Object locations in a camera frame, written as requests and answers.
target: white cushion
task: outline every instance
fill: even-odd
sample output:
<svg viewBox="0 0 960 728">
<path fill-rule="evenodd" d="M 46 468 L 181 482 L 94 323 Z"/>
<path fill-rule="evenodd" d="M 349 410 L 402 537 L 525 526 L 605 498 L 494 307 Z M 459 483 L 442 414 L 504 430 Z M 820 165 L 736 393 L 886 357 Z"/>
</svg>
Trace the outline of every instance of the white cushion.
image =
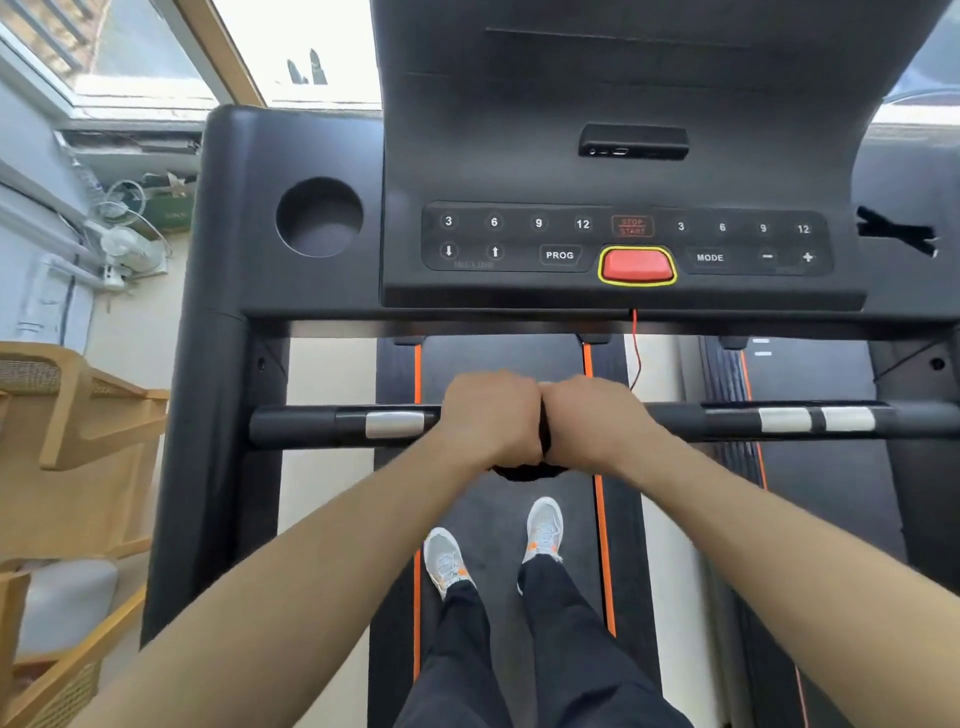
<svg viewBox="0 0 960 728">
<path fill-rule="evenodd" d="M 30 573 L 18 657 L 74 647 L 109 614 L 117 585 L 110 561 L 60 561 Z"/>
</svg>

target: leg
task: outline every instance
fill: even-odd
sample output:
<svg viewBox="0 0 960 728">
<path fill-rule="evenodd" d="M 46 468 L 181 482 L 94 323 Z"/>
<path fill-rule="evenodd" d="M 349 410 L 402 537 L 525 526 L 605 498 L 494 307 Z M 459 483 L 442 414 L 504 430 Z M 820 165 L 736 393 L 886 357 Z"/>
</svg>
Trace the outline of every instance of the leg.
<svg viewBox="0 0 960 728">
<path fill-rule="evenodd" d="M 512 728 L 493 675 L 490 622 L 460 548 L 448 531 L 434 529 L 424 544 L 423 559 L 444 606 L 433 646 L 396 728 Z"/>
<path fill-rule="evenodd" d="M 563 516 L 534 504 L 517 586 L 534 638 L 540 728 L 691 728 L 607 630 L 561 563 Z"/>
</svg>

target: hand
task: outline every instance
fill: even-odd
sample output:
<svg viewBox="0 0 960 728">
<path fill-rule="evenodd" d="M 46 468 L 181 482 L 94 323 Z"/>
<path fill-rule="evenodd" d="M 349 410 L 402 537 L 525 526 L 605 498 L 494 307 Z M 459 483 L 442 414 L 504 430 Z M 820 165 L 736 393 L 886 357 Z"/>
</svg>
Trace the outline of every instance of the hand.
<svg viewBox="0 0 960 728">
<path fill-rule="evenodd" d="M 552 438 L 547 462 L 583 473 L 620 476 L 630 457 L 643 458 L 644 470 L 657 465 L 658 459 L 668 462 L 662 451 L 676 438 L 654 422 L 623 384 L 575 376 L 542 384 L 540 389 Z"/>
<path fill-rule="evenodd" d="M 543 457 L 540 387 L 506 370 L 457 375 L 434 433 L 481 472 L 494 465 L 536 465 Z"/>
</svg>

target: wooden chair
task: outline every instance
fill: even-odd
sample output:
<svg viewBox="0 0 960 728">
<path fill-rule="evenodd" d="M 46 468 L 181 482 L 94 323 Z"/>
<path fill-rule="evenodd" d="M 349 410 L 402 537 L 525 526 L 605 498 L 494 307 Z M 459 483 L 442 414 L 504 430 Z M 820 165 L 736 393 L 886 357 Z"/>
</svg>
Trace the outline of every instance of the wooden chair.
<svg viewBox="0 0 960 728">
<path fill-rule="evenodd" d="M 17 657 L 33 578 L 22 568 L 149 550 L 140 520 L 168 399 L 62 347 L 0 342 L 0 728 L 69 723 L 136 624 L 145 587 L 75 646 Z"/>
</svg>

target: tile floor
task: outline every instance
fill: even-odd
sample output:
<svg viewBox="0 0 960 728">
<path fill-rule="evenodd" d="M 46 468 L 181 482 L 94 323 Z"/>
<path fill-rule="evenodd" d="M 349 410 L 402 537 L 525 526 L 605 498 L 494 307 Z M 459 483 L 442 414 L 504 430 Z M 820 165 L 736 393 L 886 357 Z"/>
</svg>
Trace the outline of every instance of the tile floor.
<svg viewBox="0 0 960 728">
<path fill-rule="evenodd" d="M 96 367 L 141 386 L 169 387 L 180 319 L 188 240 L 172 241 L 176 256 L 169 276 L 142 281 L 132 296 L 97 302 L 86 356 Z M 643 374 L 637 394 L 645 400 L 680 400 L 684 396 L 677 340 L 639 337 Z M 375 349 L 372 339 L 298 339 L 291 348 L 290 403 L 374 401 Z M 628 362 L 636 371 L 633 346 Z M 284 457 L 280 491 L 282 530 L 322 506 L 372 469 L 370 450 L 298 451 Z M 318 479 L 316 473 L 323 473 Z M 144 531 L 152 527 L 147 509 Z M 660 647 L 660 668 L 667 699 L 696 728 L 719 728 L 726 722 L 715 665 L 715 640 L 709 613 L 705 564 L 686 536 L 652 503 L 646 503 L 647 548 Z M 123 569 L 117 599 L 126 598 L 142 581 L 146 560 L 131 560 Z M 111 679 L 135 655 L 131 635 L 111 655 L 104 680 Z M 353 650 L 335 684 L 303 717 L 303 728 L 366 725 L 367 636 Z"/>
</svg>

